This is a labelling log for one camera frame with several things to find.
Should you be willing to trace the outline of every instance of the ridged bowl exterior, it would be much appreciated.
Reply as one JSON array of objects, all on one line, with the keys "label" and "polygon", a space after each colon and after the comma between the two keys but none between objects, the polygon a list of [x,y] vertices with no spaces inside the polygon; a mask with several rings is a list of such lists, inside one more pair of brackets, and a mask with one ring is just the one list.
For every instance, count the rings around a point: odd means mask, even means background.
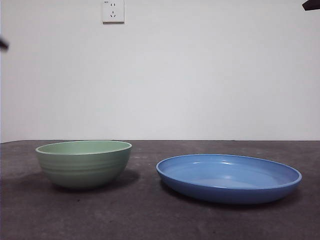
[{"label": "ridged bowl exterior", "polygon": [[130,152],[131,147],[78,155],[36,154],[43,173],[54,184],[70,189],[91,189],[115,179],[125,169]]}]

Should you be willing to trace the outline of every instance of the wall socket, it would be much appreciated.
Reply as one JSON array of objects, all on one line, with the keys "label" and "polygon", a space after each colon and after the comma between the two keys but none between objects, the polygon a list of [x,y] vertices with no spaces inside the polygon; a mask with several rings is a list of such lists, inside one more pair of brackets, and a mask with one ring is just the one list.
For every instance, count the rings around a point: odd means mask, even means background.
[{"label": "wall socket", "polygon": [[102,3],[103,23],[125,22],[125,0],[104,0]]}]

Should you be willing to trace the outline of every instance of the bowl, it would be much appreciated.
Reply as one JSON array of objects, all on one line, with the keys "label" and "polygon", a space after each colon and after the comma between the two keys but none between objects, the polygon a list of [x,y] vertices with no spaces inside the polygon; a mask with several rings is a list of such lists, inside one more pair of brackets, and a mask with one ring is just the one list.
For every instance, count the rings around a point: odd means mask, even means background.
[{"label": "bowl", "polygon": [[123,141],[68,141],[35,149],[46,177],[70,189],[91,189],[114,180],[125,169],[132,145]]},{"label": "bowl", "polygon": [[199,200],[223,204],[261,204],[290,194],[302,175],[275,161],[237,155],[175,156],[156,165],[173,190]]}]

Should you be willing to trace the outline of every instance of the dark gray table surface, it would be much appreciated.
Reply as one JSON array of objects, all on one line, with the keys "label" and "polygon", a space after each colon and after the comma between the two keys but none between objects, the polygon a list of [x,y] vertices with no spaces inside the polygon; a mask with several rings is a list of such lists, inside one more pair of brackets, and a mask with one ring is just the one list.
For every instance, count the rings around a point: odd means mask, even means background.
[{"label": "dark gray table surface", "polygon": [[[320,240],[320,141],[132,140],[116,181],[71,191],[51,184],[35,148],[57,140],[1,144],[1,240]],[[258,157],[302,173],[298,189],[260,205],[183,196],[161,183],[156,163],[200,153]]]}]

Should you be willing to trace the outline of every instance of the plate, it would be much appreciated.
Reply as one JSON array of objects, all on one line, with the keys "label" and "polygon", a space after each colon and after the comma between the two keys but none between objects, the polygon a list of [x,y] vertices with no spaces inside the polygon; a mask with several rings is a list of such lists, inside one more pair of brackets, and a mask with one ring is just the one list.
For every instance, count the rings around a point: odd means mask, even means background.
[{"label": "plate", "polygon": [[261,204],[290,194],[302,175],[275,161],[238,155],[174,156],[156,165],[173,190],[199,200],[224,204]]}]

